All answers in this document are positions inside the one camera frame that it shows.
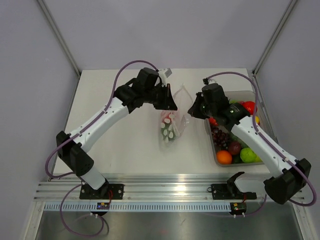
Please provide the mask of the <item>clear dotted zip bag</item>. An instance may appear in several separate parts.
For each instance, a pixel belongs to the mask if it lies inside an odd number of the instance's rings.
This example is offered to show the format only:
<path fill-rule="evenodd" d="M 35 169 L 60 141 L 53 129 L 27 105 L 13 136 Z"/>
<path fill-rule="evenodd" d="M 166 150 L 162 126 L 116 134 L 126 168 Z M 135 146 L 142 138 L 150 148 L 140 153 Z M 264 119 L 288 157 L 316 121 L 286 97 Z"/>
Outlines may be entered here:
<path fill-rule="evenodd" d="M 193 99 L 184 84 L 173 94 L 173 100 L 177 110 L 163 110 L 160 113 L 158 139 L 162 151 L 177 143 L 190 122 L 188 110 L 193 104 Z"/>

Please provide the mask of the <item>green bell pepper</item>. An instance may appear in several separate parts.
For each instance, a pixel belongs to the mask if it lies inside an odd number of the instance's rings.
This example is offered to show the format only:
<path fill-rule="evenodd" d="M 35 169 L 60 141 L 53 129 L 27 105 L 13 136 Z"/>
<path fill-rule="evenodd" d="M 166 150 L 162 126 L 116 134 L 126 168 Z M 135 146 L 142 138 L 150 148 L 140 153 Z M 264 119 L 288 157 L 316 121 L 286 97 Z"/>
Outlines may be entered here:
<path fill-rule="evenodd" d="M 174 132 L 173 125 L 171 123 L 162 122 L 160 124 L 160 133 L 162 136 L 162 140 L 165 143 L 169 143 L 175 140 L 176 135 Z"/>

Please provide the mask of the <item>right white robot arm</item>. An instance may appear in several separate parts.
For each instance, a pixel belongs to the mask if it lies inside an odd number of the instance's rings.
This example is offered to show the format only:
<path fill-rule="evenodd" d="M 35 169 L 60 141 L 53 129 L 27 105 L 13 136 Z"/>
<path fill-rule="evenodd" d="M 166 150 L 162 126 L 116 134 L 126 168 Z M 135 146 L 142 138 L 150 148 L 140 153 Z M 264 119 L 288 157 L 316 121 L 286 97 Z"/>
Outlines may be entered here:
<path fill-rule="evenodd" d="M 298 160 L 281 148 L 242 104 L 229 103 L 219 84 L 208 84 L 197 92 L 188 113 L 197 119 L 214 118 L 260 157 L 271 174 L 263 181 L 264 190 L 274 202 L 283 205 L 309 183 L 310 162 Z"/>

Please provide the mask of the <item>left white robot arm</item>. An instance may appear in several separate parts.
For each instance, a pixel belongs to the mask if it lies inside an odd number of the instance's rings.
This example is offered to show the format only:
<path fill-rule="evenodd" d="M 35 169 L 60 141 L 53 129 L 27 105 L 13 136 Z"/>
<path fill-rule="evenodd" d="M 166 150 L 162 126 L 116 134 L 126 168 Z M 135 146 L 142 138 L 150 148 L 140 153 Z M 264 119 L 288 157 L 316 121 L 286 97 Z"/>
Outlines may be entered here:
<path fill-rule="evenodd" d="M 60 147 L 58 157 L 82 181 L 81 189 L 85 199 L 106 199 L 113 192 L 112 185 L 88 155 L 92 146 L 108 129 L 143 104 L 151 104 L 156 110 L 178 109 L 167 81 L 171 74 L 170 68 L 141 69 L 137 77 L 113 90 L 110 102 L 87 122 L 70 133 L 61 131 L 57 134 L 56 143 Z"/>

